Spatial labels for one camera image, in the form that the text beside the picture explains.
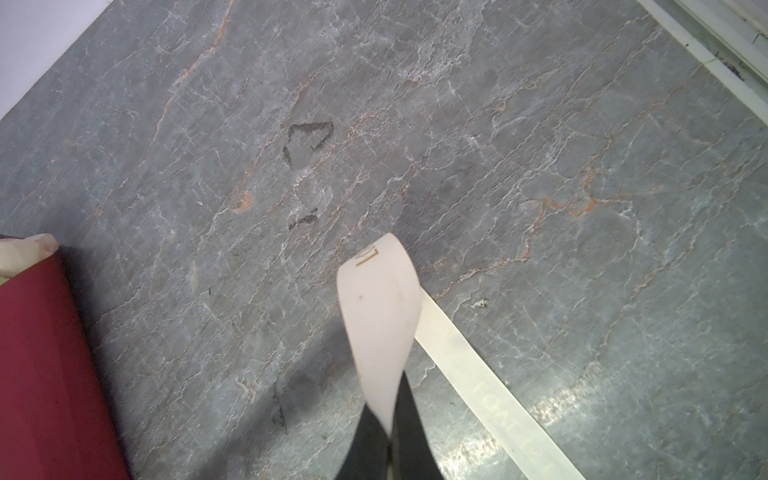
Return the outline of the cream printed ribbon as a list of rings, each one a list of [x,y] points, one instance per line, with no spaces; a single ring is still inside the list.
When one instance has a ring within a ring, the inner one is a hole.
[[[336,286],[365,404],[389,439],[400,380],[413,344],[419,343],[526,478],[582,478],[421,287],[395,235],[385,234],[346,261]]]

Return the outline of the dark red wrapping paper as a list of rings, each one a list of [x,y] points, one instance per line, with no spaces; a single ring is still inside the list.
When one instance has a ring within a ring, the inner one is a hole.
[[[1,476],[130,476],[59,250],[1,284]]]

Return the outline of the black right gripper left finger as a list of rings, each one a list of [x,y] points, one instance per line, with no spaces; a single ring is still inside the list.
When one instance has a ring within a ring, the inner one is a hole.
[[[336,480],[385,480],[390,439],[378,418],[365,404]]]

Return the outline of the cream fake rose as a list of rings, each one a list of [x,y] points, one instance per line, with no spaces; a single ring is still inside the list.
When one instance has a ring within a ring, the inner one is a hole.
[[[59,250],[59,243],[48,233],[1,240],[1,284],[5,284]]]

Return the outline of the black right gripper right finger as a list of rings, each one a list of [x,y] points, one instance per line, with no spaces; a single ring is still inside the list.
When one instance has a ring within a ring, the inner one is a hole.
[[[393,479],[443,480],[405,373],[396,399],[390,437],[390,465]]]

